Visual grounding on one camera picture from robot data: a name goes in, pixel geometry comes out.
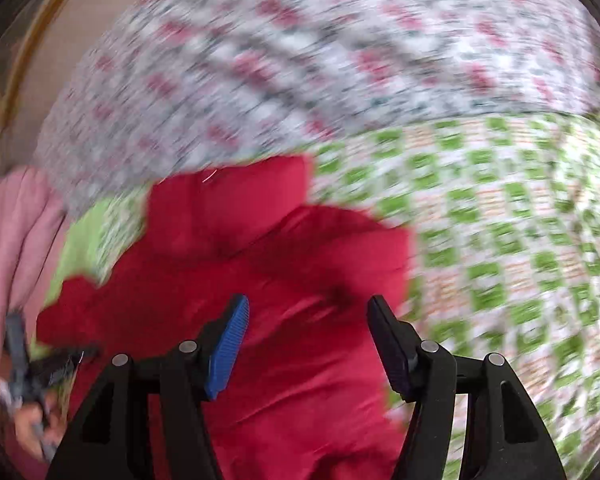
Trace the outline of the person's left hand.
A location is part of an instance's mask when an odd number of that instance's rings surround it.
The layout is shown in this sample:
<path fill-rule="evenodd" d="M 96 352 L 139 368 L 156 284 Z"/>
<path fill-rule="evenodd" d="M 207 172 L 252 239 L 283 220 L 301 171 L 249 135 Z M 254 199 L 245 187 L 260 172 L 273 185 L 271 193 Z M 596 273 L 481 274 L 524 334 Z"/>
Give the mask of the person's left hand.
<path fill-rule="evenodd" d="M 12 416 L 18 444 L 31 456 L 44 458 L 43 444 L 60 445 L 67 429 L 56 391 L 45 395 L 45 408 L 38 402 L 25 403 Z"/>

